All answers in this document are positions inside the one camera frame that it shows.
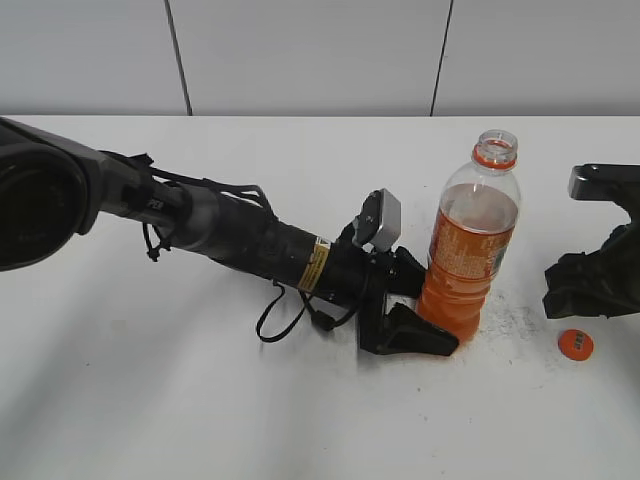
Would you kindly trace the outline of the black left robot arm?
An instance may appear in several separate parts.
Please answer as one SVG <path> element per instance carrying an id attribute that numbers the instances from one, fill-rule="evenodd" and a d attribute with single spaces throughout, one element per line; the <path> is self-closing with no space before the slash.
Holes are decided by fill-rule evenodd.
<path id="1" fill-rule="evenodd" d="M 411 310 L 425 268 L 397 241 L 400 202 L 378 189 L 334 241 L 282 222 L 256 185 L 195 179 L 145 155 L 95 150 L 24 123 L 1 122 L 1 267 L 25 268 L 90 231 L 106 212 L 142 226 L 147 256 L 180 249 L 295 289 L 314 326 L 348 320 L 376 355 L 452 354 L 458 338 Z"/>

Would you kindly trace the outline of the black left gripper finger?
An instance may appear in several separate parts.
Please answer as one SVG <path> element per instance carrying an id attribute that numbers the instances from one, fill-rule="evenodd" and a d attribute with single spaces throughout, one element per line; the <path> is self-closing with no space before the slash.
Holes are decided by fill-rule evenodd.
<path id="1" fill-rule="evenodd" d="M 383 317 L 382 353 L 420 353 L 448 357 L 459 346 L 451 332 L 433 324 L 405 304 L 396 302 Z"/>
<path id="2" fill-rule="evenodd" d="M 425 267 L 405 247 L 399 246 L 394 254 L 393 293 L 417 299 L 425 281 Z"/>

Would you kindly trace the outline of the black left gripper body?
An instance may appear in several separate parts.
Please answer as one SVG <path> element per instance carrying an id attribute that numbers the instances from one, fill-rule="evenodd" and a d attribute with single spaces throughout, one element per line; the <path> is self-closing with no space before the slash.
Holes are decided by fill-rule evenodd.
<path id="1" fill-rule="evenodd" d="M 393 293 L 393 263 L 396 249 L 385 253 L 371 252 L 352 243 L 354 227 L 352 222 L 345 226 L 336 240 L 339 276 L 355 275 L 353 292 L 357 297 L 348 301 L 357 320 L 357 342 L 361 350 L 375 354 L 382 353 L 383 317 L 392 306 L 388 297 Z"/>

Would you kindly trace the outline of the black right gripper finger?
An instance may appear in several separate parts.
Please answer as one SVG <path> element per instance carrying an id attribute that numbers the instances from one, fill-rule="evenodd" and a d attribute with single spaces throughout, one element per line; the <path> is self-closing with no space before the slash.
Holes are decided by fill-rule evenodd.
<path id="1" fill-rule="evenodd" d="M 565 254 L 545 273 L 543 307 L 549 319 L 607 318 L 639 312 L 639 257 Z"/>

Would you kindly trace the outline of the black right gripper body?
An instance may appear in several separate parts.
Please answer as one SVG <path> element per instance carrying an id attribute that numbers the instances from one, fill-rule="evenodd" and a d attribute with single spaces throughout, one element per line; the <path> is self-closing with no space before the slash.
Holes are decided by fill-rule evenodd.
<path id="1" fill-rule="evenodd" d="M 591 265 L 591 280 L 639 279 L 639 193 L 616 198 L 613 203 L 628 215 L 626 225 L 616 227 L 602 244 Z"/>

